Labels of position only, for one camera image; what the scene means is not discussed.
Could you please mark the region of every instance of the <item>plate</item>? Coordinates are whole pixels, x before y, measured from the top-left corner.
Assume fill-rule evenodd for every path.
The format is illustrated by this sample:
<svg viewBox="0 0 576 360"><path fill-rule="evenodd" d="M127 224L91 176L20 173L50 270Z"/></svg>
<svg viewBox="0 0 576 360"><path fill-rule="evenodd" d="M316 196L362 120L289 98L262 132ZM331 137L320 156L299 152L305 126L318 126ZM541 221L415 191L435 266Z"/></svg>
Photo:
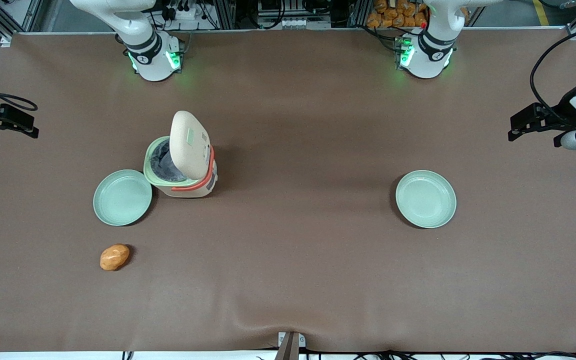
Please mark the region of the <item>plate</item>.
<svg viewBox="0 0 576 360"><path fill-rule="evenodd" d="M395 200L401 214L421 228L446 225L457 210L457 196L450 182L429 170L407 173L397 184Z"/></svg>
<svg viewBox="0 0 576 360"><path fill-rule="evenodd" d="M94 191L92 205L99 220L124 226L139 220L153 200L153 187L136 170L119 170L106 176Z"/></svg>

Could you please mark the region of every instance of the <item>potato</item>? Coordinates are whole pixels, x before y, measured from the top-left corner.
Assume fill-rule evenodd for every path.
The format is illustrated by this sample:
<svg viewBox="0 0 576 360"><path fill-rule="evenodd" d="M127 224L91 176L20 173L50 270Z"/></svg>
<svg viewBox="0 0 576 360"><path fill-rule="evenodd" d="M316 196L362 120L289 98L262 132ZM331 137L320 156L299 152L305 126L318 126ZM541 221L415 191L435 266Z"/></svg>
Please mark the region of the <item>potato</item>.
<svg viewBox="0 0 576 360"><path fill-rule="evenodd" d="M114 244L101 253L99 266L105 271L116 271L130 256L130 249L125 244Z"/></svg>

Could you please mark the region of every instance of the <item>wire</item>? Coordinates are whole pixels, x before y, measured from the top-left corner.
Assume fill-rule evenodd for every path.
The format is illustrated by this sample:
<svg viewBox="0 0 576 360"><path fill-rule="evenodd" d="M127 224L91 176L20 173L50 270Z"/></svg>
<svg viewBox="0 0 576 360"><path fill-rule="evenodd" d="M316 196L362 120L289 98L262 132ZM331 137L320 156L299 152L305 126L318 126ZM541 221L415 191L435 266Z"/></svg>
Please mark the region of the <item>wire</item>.
<svg viewBox="0 0 576 360"><path fill-rule="evenodd" d="M548 2L545 2L544 0L538 0L538 2L540 2L544 7L547 7L547 8L551 8L551 9L559 9L560 8L559 5L549 4Z"/></svg>
<svg viewBox="0 0 576 360"><path fill-rule="evenodd" d="M357 24L357 25L352 25L352 28L364 29L364 30L366 30L366 32L368 32L368 34L372 35L373 37L381 37L384 40L395 40L395 38L393 36L386 36L386 35L378 34L376 27L374 29L371 29L370 27L367 27L366 25ZM411 31L406 30L406 29L402 29L401 27L391 26L391 27L387 27L387 28L399 30L400 32L403 32L406 34L419 36L419 34L415 34L414 32L411 32Z"/></svg>
<svg viewBox="0 0 576 360"><path fill-rule="evenodd" d="M212 27L215 30L219 30L219 26L217 26L217 22L215 20L213 20L213 16L210 14L210 12L208 12L207 7L206 7L206 3L204 2L204 0L198 0L197 4L201 8L201 11L206 15L206 18L208 19L208 23L210 23L210 25L212 25Z"/></svg>
<svg viewBox="0 0 576 360"><path fill-rule="evenodd" d="M557 48L558 46L562 45L563 43L566 43L566 41L569 41L570 39L576 37L576 32L573 32L572 34L560 39L559 41L557 41L556 43L553 43L546 51L544 51L544 53L539 57L539 59L537 60L537 62L534 64L534 67L532 68L532 71L530 71L530 89L532 90L532 93L534 94L535 98L537 98L537 101L539 101L539 104L543 105L544 109L548 110L549 113L551 113L553 116L556 116L560 121L562 121L562 123L564 123L565 125L568 126L572 126L571 123L569 123L569 121L567 119L564 119L562 116L560 116L559 114L557 114L555 112L555 110L546 103L546 101L544 100L544 98L542 98L542 96L539 94L539 91L537 91L537 87L535 87L535 73L537 72L537 69L539 68L539 66L542 64L542 62L544 61L544 59L546 59L546 56L548 56L548 54L551 53L551 51L553 51L555 48ZM559 353L558 351L554 351L553 354L568 354L568 353ZM546 356L546 355L540 355L538 357L534 357L534 359L538 359L541 358L542 356Z"/></svg>
<svg viewBox="0 0 576 360"><path fill-rule="evenodd" d="M190 35L188 35L188 41L185 43L185 45L183 46L183 52L182 54L186 54L188 52L188 50L190 49L190 42L193 40L193 32L190 31Z"/></svg>
<svg viewBox="0 0 576 360"><path fill-rule="evenodd" d="M248 19L250 20L250 23L252 23L252 25L254 25L254 27L256 27L257 29L270 30L279 25L279 23L281 23L282 20L284 19L284 15L286 14L286 4L284 4L284 0L279 0L279 11L277 13L277 19L275 19L274 23L272 23L272 25L268 27L263 27L263 25L259 25L259 23L252 18L252 9L254 8L253 7L254 2L255 0L249 0L248 2Z"/></svg>
<svg viewBox="0 0 576 360"><path fill-rule="evenodd" d="M39 109L37 104L28 100L27 98L23 98L23 97L16 96L16 95L10 95L9 93L1 93L0 92L0 99L7 102L8 104L10 104L14 107L18 107L21 110L27 110L28 112L34 112L34 111L37 111ZM26 103L26 104L28 104L28 106L19 104L18 102L14 102L13 100L17 100L17 101L20 101L22 103Z"/></svg>
<svg viewBox="0 0 576 360"><path fill-rule="evenodd" d="M160 22L157 22L157 21L155 20L155 16L153 15L153 10L150 10L149 12L150 12L150 18L152 19L152 25L153 25L153 27L155 27L155 29L158 29L158 28L159 28L159 29L161 29L161 30L164 30L164 24L162 24L162 23L160 23Z"/></svg>

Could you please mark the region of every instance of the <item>bread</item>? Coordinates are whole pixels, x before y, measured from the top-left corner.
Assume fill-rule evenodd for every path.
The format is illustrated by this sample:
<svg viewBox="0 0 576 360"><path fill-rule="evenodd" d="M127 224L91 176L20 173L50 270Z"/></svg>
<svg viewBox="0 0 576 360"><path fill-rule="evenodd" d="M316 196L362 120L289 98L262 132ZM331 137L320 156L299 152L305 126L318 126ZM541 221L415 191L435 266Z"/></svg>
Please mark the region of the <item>bread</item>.
<svg viewBox="0 0 576 360"><path fill-rule="evenodd" d="M368 19L366 20L366 27L379 28L381 25L382 25L381 14L372 12L368 15Z"/></svg>
<svg viewBox="0 0 576 360"><path fill-rule="evenodd" d="M414 27L415 27L415 19L412 16L405 16L404 28L414 28Z"/></svg>
<svg viewBox="0 0 576 360"><path fill-rule="evenodd" d="M423 24L427 23L426 16L424 13L414 14L414 25L416 27L421 27Z"/></svg>
<svg viewBox="0 0 576 360"><path fill-rule="evenodd" d="M388 2L386 0L375 0L374 9L379 13L383 14L386 9L388 9Z"/></svg>
<svg viewBox="0 0 576 360"><path fill-rule="evenodd" d="M408 4L403 14L404 16L413 16L415 14L415 4Z"/></svg>
<svg viewBox="0 0 576 360"><path fill-rule="evenodd" d="M399 16L397 9L393 9L392 7L389 7L388 9L386 9L386 11L383 12L383 18L386 20L396 19L397 16Z"/></svg>
<svg viewBox="0 0 576 360"><path fill-rule="evenodd" d="M404 25L404 15L399 14L392 20L393 27L402 27Z"/></svg>

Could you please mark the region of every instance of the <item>black cable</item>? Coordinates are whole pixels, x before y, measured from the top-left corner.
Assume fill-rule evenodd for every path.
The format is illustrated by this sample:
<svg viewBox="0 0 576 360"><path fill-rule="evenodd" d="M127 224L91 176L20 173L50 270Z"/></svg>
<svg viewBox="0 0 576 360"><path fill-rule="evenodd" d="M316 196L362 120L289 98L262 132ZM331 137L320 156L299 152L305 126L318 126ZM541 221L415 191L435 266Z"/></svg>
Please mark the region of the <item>black cable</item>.
<svg viewBox="0 0 576 360"><path fill-rule="evenodd" d="M286 4L284 4L284 0L279 0L279 10L277 11L277 19L275 19L274 23L268 27L263 27L263 25L259 25L259 23L257 21L255 21L252 17L252 13L253 13L253 9L254 9L254 4L255 4L256 0L249 0L248 2L248 20L250 20L250 23L252 23L252 25L254 27L256 27L257 29L265 29L265 30L270 30L274 27L276 27L277 25L279 25L279 23L282 22L282 20L284 19L284 15L286 14Z"/></svg>
<svg viewBox="0 0 576 360"><path fill-rule="evenodd" d="M212 27L215 30L219 30L219 26L217 26L217 22L215 22L215 20L213 20L213 16L210 14L210 12L208 12L208 9L206 7L206 3L204 2L204 0L197 0L197 4L201 8L201 11L206 15L206 18L208 19L208 23L210 23L210 25L212 25Z"/></svg>
<svg viewBox="0 0 576 360"><path fill-rule="evenodd" d="M559 9L560 8L559 5L549 4L548 2L545 2L544 0L538 0L538 2L540 2L544 7L547 7L547 8L551 8L551 9Z"/></svg>
<svg viewBox="0 0 576 360"><path fill-rule="evenodd" d="M537 60L537 62L534 64L534 67L532 68L532 71L530 71L530 89L532 90L532 93L534 94L535 98L537 98L537 101L539 101L539 103L541 105L543 105L544 109L548 110L549 113L551 113L553 116L556 116L560 121L562 121L562 123L564 123L565 125L568 126L572 126L571 123L569 123L569 121L567 119L564 119L562 116L560 116L559 114L557 114L555 112L555 110L546 103L546 101L544 100L544 98L542 98L542 96L539 94L539 91L537 91L537 87L535 87L535 73L537 72L537 69L539 68L539 66L542 64L542 61L544 61L544 59L546 59L546 56L548 56L548 54L551 53L551 51L553 51L555 48L557 48L558 46L562 45L563 43L566 43L566 41L569 41L570 39L576 37L576 32L573 32L572 34L560 39L559 41L557 41L556 43L553 43L546 51L544 51L544 53L539 57L539 59ZM568 354L568 353L561 353L558 351L554 351L553 353L548 353L548 354ZM546 356L547 354L544 355L539 355L538 357L534 357L534 359L538 359L541 358L543 356Z"/></svg>
<svg viewBox="0 0 576 360"><path fill-rule="evenodd" d="M14 107L18 107L19 109L26 110L28 112L34 112L34 111L37 111L37 109L39 109L37 104L28 100L27 98L23 98L23 97L16 96L16 95L10 95L9 93L1 93L0 92L0 99L7 102L8 104L10 104ZM14 102L12 100L21 101L22 103L26 103L29 106L19 104L18 102Z"/></svg>
<svg viewBox="0 0 576 360"><path fill-rule="evenodd" d="M150 18L152 19L153 27L155 27L155 29L157 29L157 27L160 27L163 30L164 26L161 23L158 23L157 21L155 21L155 16L153 15L153 10L150 10L149 12L150 12Z"/></svg>

